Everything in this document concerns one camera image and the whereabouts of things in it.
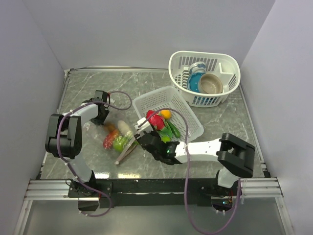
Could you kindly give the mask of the red fake dragon fruit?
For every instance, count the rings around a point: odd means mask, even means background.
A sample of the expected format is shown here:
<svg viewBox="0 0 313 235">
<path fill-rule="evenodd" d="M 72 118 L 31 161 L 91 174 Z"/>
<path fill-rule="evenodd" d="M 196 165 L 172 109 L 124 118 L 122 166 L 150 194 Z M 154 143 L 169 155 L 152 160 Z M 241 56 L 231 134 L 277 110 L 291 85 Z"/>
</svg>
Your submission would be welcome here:
<svg viewBox="0 0 313 235">
<path fill-rule="evenodd" d="M 153 110 L 148 110 L 146 114 L 146 119 L 148 122 L 157 130 L 160 131 L 162 134 L 167 135 L 169 138 L 173 137 L 173 132 L 169 127 L 168 123 L 166 122 L 165 118 L 158 113 L 152 115 L 154 113 Z"/>
</svg>

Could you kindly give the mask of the green fake leafy vegetable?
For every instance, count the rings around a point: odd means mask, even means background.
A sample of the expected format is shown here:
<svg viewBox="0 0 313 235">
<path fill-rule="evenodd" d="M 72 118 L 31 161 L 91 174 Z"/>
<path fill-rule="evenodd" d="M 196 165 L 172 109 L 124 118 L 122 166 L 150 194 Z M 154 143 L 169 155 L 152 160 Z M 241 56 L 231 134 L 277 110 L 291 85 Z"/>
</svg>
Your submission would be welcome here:
<svg viewBox="0 0 313 235">
<path fill-rule="evenodd" d="M 171 123 L 170 121 L 167 121 L 167 124 L 168 126 L 170 127 L 173 135 L 176 137 L 176 138 L 180 138 L 181 137 L 181 134 L 180 134 L 180 131 L 178 130 L 178 128 L 173 124 Z"/>
</svg>

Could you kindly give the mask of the orange fake fruit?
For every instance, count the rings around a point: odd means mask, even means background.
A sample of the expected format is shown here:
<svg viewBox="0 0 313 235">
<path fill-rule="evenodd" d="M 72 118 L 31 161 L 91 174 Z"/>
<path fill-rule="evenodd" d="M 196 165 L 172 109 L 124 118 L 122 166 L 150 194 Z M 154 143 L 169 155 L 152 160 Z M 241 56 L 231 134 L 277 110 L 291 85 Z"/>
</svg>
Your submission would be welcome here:
<svg viewBox="0 0 313 235">
<path fill-rule="evenodd" d="M 172 117 L 172 112 L 170 110 L 161 110 L 160 114 L 164 117 L 165 120 L 169 120 Z"/>
</svg>

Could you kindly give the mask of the clear zip top bag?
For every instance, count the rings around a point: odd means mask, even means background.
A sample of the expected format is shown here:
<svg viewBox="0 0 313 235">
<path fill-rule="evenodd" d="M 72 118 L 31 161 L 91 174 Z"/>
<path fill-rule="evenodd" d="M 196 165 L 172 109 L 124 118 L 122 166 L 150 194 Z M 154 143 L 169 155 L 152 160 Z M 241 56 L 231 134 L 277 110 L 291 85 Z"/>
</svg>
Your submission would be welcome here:
<svg viewBox="0 0 313 235">
<path fill-rule="evenodd" d="M 106 153 L 117 154 L 115 165 L 123 160 L 138 146 L 134 138 L 134 128 L 121 114 L 110 114 L 103 124 L 96 125 L 91 121 L 83 125 L 87 137 L 94 139 Z"/>
</svg>

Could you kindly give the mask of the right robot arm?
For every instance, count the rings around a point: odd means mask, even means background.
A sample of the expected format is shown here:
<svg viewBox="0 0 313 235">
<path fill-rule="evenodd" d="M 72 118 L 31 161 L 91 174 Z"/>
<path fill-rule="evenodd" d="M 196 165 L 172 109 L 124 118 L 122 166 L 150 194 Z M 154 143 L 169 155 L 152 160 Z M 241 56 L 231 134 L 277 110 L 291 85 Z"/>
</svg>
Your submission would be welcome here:
<svg viewBox="0 0 313 235">
<path fill-rule="evenodd" d="M 156 131 L 137 132 L 134 135 L 139 145 L 151 153 L 155 160 L 167 165 L 184 164 L 188 161 L 219 162 L 214 190 L 225 195 L 240 178 L 252 178 L 255 147 L 230 133 L 212 141 L 179 141 L 164 143 Z"/>
</svg>

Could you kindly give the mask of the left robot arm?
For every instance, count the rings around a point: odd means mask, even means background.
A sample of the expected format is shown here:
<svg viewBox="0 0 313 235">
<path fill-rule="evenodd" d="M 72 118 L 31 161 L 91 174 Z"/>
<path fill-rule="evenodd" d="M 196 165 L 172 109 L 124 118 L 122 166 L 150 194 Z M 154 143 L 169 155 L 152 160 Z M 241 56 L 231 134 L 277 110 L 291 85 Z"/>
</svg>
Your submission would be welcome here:
<svg viewBox="0 0 313 235">
<path fill-rule="evenodd" d="M 109 114 L 107 104 L 110 94 L 95 91 L 93 98 L 82 104 L 82 109 L 75 109 L 66 114 L 52 114 L 49 118 L 45 140 L 46 152 L 60 158 L 69 168 L 73 177 L 70 187 L 87 197 L 99 193 L 94 172 L 87 166 L 82 153 L 82 129 L 86 122 L 103 125 Z"/>
</svg>

